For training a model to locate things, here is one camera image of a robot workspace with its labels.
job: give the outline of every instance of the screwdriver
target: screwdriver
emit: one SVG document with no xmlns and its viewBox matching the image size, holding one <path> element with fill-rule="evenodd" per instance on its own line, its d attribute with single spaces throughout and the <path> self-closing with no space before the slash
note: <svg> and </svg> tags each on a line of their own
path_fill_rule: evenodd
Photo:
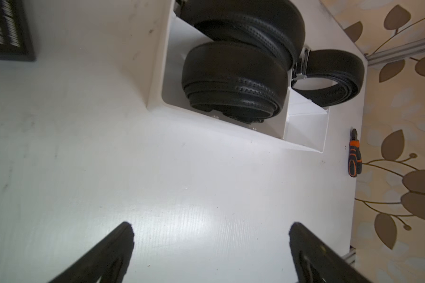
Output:
<svg viewBox="0 0 425 283">
<path fill-rule="evenodd" d="M 357 177 L 362 173 L 362 156 L 359 149 L 360 143 L 357 139 L 357 130 L 352 129 L 349 141 L 348 173 L 351 177 Z"/>
</svg>

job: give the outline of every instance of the white storage box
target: white storage box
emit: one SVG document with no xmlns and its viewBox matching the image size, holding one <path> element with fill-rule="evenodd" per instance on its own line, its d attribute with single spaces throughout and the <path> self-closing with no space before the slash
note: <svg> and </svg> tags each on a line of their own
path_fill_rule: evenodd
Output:
<svg viewBox="0 0 425 283">
<path fill-rule="evenodd" d="M 163 54 L 156 66 L 163 68 L 162 76 L 154 76 L 148 109 L 168 119 L 200 124 L 206 128 L 265 143 L 278 143 L 288 149 L 323 152 L 329 121 L 329 111 L 312 103 L 291 88 L 285 105 L 275 117 L 251 125 L 238 122 L 218 111 L 202 112 L 193 109 L 181 86 L 181 76 L 187 53 L 211 39 L 187 24 L 175 13 L 166 11 L 163 21 Z"/>
</svg>

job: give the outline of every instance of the metal profile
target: metal profile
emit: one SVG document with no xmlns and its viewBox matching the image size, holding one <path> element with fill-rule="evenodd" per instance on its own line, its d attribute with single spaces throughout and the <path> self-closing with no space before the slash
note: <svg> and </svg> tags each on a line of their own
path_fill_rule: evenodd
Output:
<svg viewBox="0 0 425 283">
<path fill-rule="evenodd" d="M 421 53 L 425 53 L 425 38 L 367 56 L 368 66 L 390 63 Z"/>
</svg>

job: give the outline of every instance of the rolled belt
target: rolled belt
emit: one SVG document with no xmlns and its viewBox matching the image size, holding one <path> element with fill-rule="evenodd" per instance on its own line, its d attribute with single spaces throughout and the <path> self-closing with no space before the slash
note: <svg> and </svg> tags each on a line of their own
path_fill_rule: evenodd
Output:
<svg viewBox="0 0 425 283">
<path fill-rule="evenodd" d="M 217 110 L 251 124 L 280 112 L 288 75 L 283 65 L 259 48 L 216 41 L 187 54 L 181 83 L 193 108 Z"/>
<path fill-rule="evenodd" d="M 287 0 L 189 0 L 181 18 L 212 40 L 258 47 L 287 70 L 296 63 L 306 38 L 302 16 Z"/>
<path fill-rule="evenodd" d="M 304 64 L 304 69 L 299 66 L 293 69 L 291 87 L 321 107 L 346 102 L 362 89 L 365 68 L 354 54 L 335 49 L 310 51 Z M 296 89 L 297 80 L 312 77 L 330 79 L 337 84 L 316 90 Z"/>
</svg>

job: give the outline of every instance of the leaf pattern wallpaper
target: leaf pattern wallpaper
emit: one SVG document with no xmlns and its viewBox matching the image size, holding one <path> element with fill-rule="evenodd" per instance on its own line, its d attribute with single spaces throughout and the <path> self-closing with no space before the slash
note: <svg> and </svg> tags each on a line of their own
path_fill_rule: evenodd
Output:
<svg viewBox="0 0 425 283">
<path fill-rule="evenodd" d="M 369 67 L 366 88 L 355 267 L 375 283 L 425 283 L 425 54 Z"/>
<path fill-rule="evenodd" d="M 425 38 L 425 0 L 321 0 L 363 54 Z"/>
</svg>

